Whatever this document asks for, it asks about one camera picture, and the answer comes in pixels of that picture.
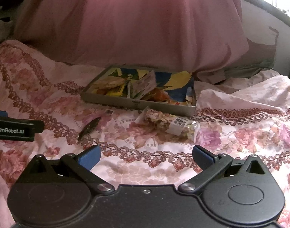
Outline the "yellow wafer snack pack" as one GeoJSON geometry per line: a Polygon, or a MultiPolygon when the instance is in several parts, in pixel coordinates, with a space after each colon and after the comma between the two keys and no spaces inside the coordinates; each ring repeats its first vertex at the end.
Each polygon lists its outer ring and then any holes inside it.
{"type": "Polygon", "coordinates": [[[109,89],[106,93],[110,97],[122,97],[125,89],[125,84],[109,89]]]}

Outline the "clear rice cracker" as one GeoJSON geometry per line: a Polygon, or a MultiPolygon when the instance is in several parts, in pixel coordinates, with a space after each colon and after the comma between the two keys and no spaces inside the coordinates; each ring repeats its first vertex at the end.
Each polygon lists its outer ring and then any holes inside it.
{"type": "Polygon", "coordinates": [[[125,78],[107,76],[104,79],[95,81],[92,86],[94,89],[113,89],[126,83],[125,78]]]}

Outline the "white green snack packet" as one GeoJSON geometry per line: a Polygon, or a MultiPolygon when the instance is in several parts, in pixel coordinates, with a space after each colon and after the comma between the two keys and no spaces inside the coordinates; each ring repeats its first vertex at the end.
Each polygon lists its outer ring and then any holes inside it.
{"type": "Polygon", "coordinates": [[[147,93],[157,87],[154,71],[148,72],[141,79],[132,82],[132,98],[141,100],[147,93]]]}

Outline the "dark small snack wrapper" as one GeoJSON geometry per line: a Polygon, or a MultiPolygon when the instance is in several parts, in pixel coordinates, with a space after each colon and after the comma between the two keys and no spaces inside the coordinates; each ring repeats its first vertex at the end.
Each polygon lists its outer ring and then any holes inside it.
{"type": "Polygon", "coordinates": [[[101,120],[101,117],[97,117],[93,119],[92,121],[90,121],[89,123],[87,123],[87,125],[85,125],[84,128],[79,133],[77,141],[80,142],[85,135],[91,133],[97,127],[100,120],[101,120]]]}

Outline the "floral pink bedsheet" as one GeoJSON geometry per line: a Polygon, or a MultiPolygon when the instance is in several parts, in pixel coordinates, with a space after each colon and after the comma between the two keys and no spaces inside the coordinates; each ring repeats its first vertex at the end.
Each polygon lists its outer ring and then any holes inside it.
{"type": "Polygon", "coordinates": [[[13,185],[36,154],[58,159],[98,144],[101,161],[92,172],[119,184],[179,185],[195,176],[194,143],[234,158],[260,156],[282,189],[279,224],[290,227],[290,79],[273,70],[220,85],[196,82],[195,142],[136,125],[137,110],[83,102],[81,90],[102,68],[53,61],[18,41],[0,44],[0,110],[10,117],[42,120],[34,142],[0,141],[0,181],[13,185]],[[101,117],[80,142],[87,123],[101,117]]]}

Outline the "clear mixed nuts bag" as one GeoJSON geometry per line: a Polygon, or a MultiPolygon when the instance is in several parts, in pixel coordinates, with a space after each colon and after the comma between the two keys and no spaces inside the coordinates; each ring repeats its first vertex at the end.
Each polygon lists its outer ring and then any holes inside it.
{"type": "Polygon", "coordinates": [[[147,125],[158,131],[189,139],[195,142],[199,125],[187,117],[176,116],[169,113],[146,107],[135,120],[138,125],[147,125]]]}

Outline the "grey cardboard tray box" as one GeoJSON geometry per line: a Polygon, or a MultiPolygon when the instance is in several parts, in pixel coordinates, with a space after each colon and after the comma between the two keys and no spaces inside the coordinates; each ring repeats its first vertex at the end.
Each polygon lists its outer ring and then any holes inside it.
{"type": "Polygon", "coordinates": [[[133,66],[111,66],[82,90],[83,101],[143,110],[149,107],[179,116],[196,109],[194,79],[187,72],[133,66]]]}

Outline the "orange snack bag in tray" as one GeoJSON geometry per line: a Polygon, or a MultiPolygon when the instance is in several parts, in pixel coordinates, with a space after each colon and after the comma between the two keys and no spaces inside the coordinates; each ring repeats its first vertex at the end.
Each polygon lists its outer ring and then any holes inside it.
{"type": "Polygon", "coordinates": [[[164,90],[155,88],[147,93],[143,98],[146,101],[154,101],[154,102],[170,102],[170,98],[168,93],[164,90]]]}

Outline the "pink curtain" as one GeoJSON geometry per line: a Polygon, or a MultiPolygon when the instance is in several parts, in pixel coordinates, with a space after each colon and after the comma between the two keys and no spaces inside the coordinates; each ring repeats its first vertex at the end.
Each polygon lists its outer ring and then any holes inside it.
{"type": "Polygon", "coordinates": [[[14,37],[97,67],[214,71],[249,50],[241,0],[24,0],[14,37]]]}

